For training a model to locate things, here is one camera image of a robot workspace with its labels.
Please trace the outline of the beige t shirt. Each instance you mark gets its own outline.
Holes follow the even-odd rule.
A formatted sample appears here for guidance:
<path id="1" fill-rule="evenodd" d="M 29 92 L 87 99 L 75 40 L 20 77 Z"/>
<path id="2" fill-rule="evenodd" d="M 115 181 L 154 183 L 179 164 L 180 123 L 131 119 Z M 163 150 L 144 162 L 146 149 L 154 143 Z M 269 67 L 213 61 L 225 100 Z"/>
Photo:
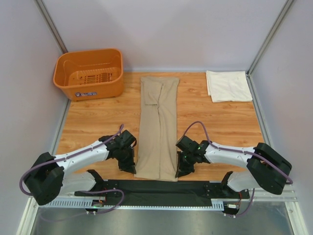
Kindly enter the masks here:
<path id="1" fill-rule="evenodd" d="M 137 178 L 177 181 L 177 90 L 179 78 L 140 79 Z"/>

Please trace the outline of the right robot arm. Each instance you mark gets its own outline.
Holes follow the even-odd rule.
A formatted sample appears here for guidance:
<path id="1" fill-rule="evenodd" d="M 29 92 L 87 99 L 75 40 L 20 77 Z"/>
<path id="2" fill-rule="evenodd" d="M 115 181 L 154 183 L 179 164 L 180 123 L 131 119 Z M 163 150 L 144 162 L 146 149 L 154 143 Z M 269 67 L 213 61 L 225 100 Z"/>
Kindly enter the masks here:
<path id="1" fill-rule="evenodd" d="M 292 183 L 289 177 L 292 165 L 266 143 L 260 142 L 256 147 L 234 147 L 211 141 L 197 143 L 183 136 L 176 146 L 179 149 L 177 177 L 193 173 L 196 163 L 243 168 L 243 172 L 230 171 L 224 176 L 220 191 L 228 198 L 250 188 L 262 188 L 280 195 L 285 185 Z"/>

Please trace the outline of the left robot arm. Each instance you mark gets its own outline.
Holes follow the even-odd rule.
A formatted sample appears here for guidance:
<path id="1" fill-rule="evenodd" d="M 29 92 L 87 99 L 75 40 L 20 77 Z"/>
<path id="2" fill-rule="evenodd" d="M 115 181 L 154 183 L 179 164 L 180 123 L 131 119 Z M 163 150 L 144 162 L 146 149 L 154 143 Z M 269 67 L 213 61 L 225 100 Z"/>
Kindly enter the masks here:
<path id="1" fill-rule="evenodd" d="M 59 194 L 103 197 L 107 187 L 99 173 L 94 169 L 80 174 L 77 171 L 93 163 L 116 159 L 119 170 L 135 174 L 136 144 L 136 138 L 129 131 L 119 130 L 69 153 L 52 156 L 45 152 L 22 175 L 20 190 L 33 196 L 40 206 L 52 202 Z"/>

